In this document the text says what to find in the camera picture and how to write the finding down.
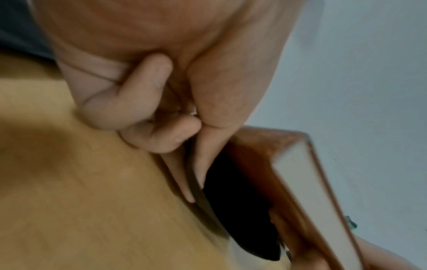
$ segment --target wooden table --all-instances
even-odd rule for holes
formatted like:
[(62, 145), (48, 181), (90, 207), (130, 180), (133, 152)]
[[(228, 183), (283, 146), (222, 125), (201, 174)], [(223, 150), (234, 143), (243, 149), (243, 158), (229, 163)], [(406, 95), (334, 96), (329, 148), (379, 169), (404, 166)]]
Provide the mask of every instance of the wooden table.
[(150, 154), (74, 111), (52, 63), (0, 51), (0, 269), (286, 269), (210, 229)]

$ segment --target wooden surface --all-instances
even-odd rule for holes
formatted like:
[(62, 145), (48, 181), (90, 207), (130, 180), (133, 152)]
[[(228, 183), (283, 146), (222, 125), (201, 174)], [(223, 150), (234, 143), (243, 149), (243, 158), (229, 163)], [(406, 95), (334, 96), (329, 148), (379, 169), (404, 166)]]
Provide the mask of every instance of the wooden surface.
[(239, 250), (155, 159), (74, 113), (52, 63), (0, 51), (0, 269), (286, 269)]

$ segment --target small green object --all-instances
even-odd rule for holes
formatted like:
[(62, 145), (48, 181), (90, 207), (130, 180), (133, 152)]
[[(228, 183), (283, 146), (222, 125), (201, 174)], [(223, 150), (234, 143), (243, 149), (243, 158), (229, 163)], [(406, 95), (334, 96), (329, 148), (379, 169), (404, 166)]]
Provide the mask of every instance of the small green object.
[(351, 228), (352, 230), (354, 230), (354, 229), (356, 229), (356, 228), (357, 228), (357, 224), (356, 224), (354, 221), (352, 221), (352, 220), (351, 220), (351, 218), (350, 218), (349, 216), (345, 216), (345, 219), (346, 219), (346, 221), (347, 221), (347, 223), (348, 223), (348, 226), (350, 226), (350, 228)]

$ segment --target white wall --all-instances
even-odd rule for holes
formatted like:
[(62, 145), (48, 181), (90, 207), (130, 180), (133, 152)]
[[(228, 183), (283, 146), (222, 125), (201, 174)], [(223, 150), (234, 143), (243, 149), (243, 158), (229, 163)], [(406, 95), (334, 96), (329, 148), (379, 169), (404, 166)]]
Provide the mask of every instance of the white wall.
[(309, 0), (248, 124), (308, 132), (356, 234), (427, 269), (427, 1)]

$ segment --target brown book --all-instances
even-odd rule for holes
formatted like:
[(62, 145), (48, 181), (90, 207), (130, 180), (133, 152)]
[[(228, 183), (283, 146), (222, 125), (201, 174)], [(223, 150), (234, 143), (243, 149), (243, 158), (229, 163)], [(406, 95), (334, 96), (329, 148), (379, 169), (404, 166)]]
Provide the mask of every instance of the brown book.
[(244, 127), (209, 169), (201, 191), (187, 174), (196, 203), (248, 252), (278, 260), (275, 208), (332, 270), (367, 270), (308, 135)]

